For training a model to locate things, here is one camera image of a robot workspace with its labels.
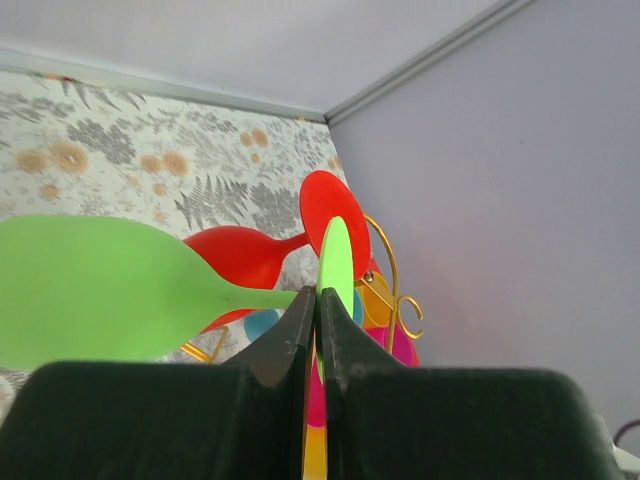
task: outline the gold metal stand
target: gold metal stand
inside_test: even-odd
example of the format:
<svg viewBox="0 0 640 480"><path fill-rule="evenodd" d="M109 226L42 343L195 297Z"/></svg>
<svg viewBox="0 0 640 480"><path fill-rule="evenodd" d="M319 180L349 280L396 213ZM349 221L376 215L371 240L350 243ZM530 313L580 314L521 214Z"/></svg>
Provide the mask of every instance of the gold metal stand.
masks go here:
<svg viewBox="0 0 640 480"><path fill-rule="evenodd" d="M207 355L205 352L200 350L195 345L191 345L189 342L185 343L182 347L180 347L180 350L182 350L187 355L195 358L196 360L199 360L203 363L211 364L211 363L214 363L218 358L218 355L220 355L220 352L222 351L222 347L224 346L224 342L227 340L228 335L229 335L229 327L225 325L224 327L222 327L222 336L220 337L220 341L216 345L216 348L211 354L211 356Z"/></svg>
<svg viewBox="0 0 640 480"><path fill-rule="evenodd" d="M387 334L387 344L385 348L387 352L391 353L393 350L393 340L395 337L396 324L399 325L400 329L404 332L406 336L412 339L417 339L422 336L424 333L423 330L420 330L418 333L412 333L409 331L407 326L402 320L402 316L400 315L400 305L402 302L407 301L411 305L413 305L414 310L416 311L416 315L418 316L418 320L422 320L424 315L422 314L422 309L418 302L413 297L409 295L399 295L400 285L398 284L398 265L396 263L396 257L393 253L393 249L391 248L391 242L387 238L387 235L382 230L382 227L369 215L364 214L364 218L367 222L373 227L376 231L380 240L384 245L385 250L387 251L387 256L389 257L389 264L391 265L391 292L384 289L379 289L377 286L373 286L371 282L373 281L373 273L367 272L362 279L358 279L356 281L356 286L364 286L371 290L380 300L382 300L391 310L389 317L389 333Z"/></svg>

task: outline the floral wallpaper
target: floral wallpaper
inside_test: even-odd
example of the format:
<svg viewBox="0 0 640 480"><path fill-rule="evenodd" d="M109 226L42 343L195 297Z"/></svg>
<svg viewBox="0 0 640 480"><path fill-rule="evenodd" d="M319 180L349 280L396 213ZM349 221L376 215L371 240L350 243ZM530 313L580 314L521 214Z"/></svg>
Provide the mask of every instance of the floral wallpaper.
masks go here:
<svg viewBox="0 0 640 480"><path fill-rule="evenodd" d="M113 215L181 239L225 224L287 238L303 230L298 190L316 169L344 179L325 125L0 72L0 221ZM277 288L314 283L316 269L304 247ZM220 335L192 343L211 353ZM231 324L219 359L247 344ZM0 366L0 418L27 377Z"/></svg>

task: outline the ceiling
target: ceiling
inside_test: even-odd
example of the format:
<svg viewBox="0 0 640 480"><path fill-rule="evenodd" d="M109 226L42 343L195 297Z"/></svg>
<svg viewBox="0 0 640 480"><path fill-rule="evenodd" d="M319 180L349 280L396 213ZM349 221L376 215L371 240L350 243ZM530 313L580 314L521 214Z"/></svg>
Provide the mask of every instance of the ceiling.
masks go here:
<svg viewBox="0 0 640 480"><path fill-rule="evenodd" d="M497 3L4 0L0 48L324 113Z"/></svg>

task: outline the spoon handle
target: spoon handle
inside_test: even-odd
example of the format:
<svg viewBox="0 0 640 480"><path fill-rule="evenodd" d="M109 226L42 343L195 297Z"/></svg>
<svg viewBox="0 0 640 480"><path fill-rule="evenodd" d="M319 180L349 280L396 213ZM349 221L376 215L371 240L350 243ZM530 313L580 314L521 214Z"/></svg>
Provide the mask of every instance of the spoon handle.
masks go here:
<svg viewBox="0 0 640 480"><path fill-rule="evenodd" d="M304 247L309 243L309 239L307 237L306 232L302 232L295 237L287 238L285 240L278 240L280 245L282 246L282 250L286 251L287 254L297 250L299 248Z"/></svg>
<svg viewBox="0 0 640 480"><path fill-rule="evenodd" d="M297 292L285 290L261 290L256 288L238 287L234 295L235 308L250 310L285 309L291 305Z"/></svg>

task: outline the red spoon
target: red spoon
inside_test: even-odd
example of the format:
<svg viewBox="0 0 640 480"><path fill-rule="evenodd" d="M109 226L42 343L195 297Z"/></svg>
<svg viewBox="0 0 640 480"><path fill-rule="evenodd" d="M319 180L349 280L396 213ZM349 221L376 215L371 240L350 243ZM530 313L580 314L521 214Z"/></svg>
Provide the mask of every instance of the red spoon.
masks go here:
<svg viewBox="0 0 640 480"><path fill-rule="evenodd" d="M308 243L301 233L276 240L259 230L234 225L213 227L192 235L184 243L196 251L218 275L242 287L272 289L289 253ZM248 315L251 310L234 310L218 317L202 333L222 327Z"/></svg>
<svg viewBox="0 0 640 480"><path fill-rule="evenodd" d="M272 289L285 257L307 243L319 255L329 220L339 216L344 219L351 239L354 277L364 275L371 257L369 230L358 202L338 177L322 170L308 175L300 188L300 215L305 232L286 240L230 225L203 230L184 242L225 280L242 287ZM229 312L203 332L226 325L250 311Z"/></svg>
<svg viewBox="0 0 640 480"><path fill-rule="evenodd" d="M342 217L353 250L353 277L357 279L365 274L371 258L369 228L358 201L338 177L316 170L304 179L300 187L300 216L309 243L318 256L329 221Z"/></svg>

